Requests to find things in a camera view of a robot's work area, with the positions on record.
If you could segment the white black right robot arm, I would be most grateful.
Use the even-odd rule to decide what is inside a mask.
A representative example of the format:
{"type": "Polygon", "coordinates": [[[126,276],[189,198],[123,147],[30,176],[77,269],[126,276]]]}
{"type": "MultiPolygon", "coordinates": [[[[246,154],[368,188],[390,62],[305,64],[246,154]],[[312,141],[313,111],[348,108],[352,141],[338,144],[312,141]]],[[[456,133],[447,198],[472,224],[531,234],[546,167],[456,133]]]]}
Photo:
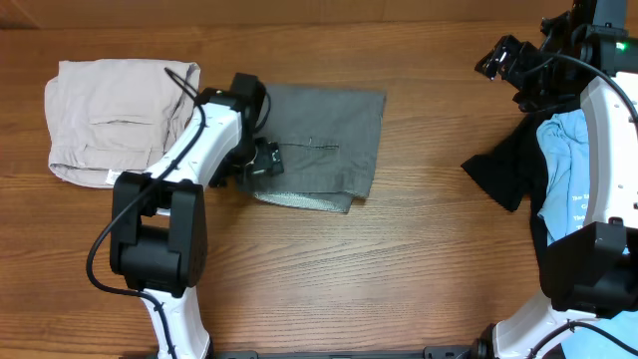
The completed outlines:
{"type": "Polygon", "coordinates": [[[580,329],[637,353],[597,325],[637,309],[637,41],[611,29],[568,38],[542,52],[504,36],[476,66],[525,95],[578,99],[589,151],[583,224],[547,246],[541,290],[492,329],[493,358],[540,358],[580,329]]]}

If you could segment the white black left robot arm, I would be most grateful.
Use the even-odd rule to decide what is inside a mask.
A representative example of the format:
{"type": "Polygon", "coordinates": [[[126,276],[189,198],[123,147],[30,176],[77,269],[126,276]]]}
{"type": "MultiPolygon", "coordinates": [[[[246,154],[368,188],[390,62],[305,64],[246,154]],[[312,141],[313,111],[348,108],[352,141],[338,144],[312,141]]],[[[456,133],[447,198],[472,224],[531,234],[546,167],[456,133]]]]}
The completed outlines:
{"type": "Polygon", "coordinates": [[[112,221],[100,236],[110,242],[112,272],[126,282],[121,294],[149,312],[159,358],[213,355],[196,293],[207,254],[205,189],[283,171],[277,144],[256,135],[270,111],[261,83],[206,89],[193,100],[174,148],[143,173],[116,180],[112,221]]]}

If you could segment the grey shorts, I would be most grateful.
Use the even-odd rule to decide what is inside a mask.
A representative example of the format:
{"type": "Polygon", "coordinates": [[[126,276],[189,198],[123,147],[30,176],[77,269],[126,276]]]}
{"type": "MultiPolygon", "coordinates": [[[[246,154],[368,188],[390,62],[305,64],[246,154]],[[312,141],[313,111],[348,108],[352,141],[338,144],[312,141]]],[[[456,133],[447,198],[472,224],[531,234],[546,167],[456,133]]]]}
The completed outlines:
{"type": "Polygon", "coordinates": [[[272,107],[260,135],[278,144],[284,172],[236,187],[262,201],[340,213],[367,198],[386,94],[275,84],[267,93],[272,107]]]}

